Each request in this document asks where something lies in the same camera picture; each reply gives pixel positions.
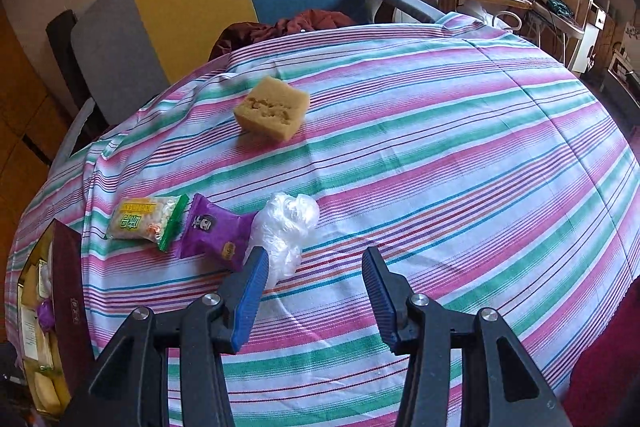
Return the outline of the green yellow snack packet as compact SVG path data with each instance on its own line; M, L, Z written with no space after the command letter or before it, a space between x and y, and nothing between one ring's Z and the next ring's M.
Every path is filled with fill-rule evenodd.
M144 239L168 251L181 230L189 196L151 196L123 199L112 212L107 239Z

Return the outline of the purple snack packet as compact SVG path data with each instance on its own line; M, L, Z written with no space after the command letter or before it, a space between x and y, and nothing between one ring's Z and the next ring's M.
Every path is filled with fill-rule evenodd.
M180 258L205 255L228 270L240 271L255 216L238 215L196 193L180 239Z

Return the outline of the white plastic bag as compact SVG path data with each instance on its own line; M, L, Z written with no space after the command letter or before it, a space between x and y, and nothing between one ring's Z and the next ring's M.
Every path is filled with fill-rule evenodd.
M320 208L306 194L273 194L256 213L245 253L254 247L267 251L269 268L265 285L271 291L277 283L290 279L302 264L303 249L318 225Z

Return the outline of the gold cardboard storage box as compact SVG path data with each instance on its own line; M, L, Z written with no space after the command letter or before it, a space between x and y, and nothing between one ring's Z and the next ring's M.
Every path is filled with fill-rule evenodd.
M17 282L18 354L38 413L58 421L94 355L81 288L81 235L52 220Z

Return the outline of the striped pink green tablecloth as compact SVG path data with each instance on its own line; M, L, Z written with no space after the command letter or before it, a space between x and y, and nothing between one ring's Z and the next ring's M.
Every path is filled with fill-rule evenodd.
M310 95L286 142L233 114L265 77ZM107 239L122 198L198 193L247 213L280 192L313 197L320 219L224 362L240 426L393 424L407 362L375 324L361 277L369 245L442 306L497 309L557 393L639 274L639 165L612 117L541 49L449 15L254 44L75 154L18 224L9 338L18 274L52 220L81 235L101 350L134 307L180 309L222 280L212 259Z

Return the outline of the grey yellow blue chair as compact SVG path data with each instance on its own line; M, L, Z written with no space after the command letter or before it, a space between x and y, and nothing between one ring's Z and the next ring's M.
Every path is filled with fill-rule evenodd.
M421 0L381 2L421 22L437 20ZM96 0L81 14L58 14L47 35L75 102L93 101L115 126L203 65L228 26L270 25L308 9L371 21L366 0Z

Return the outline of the dark red cloth on chair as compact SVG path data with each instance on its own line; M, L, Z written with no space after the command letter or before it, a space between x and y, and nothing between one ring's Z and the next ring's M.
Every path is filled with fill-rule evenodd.
M355 26L356 22L342 12L306 10L292 18L281 18L274 24L257 22L234 23L220 34L209 53L209 61L251 44L301 32Z

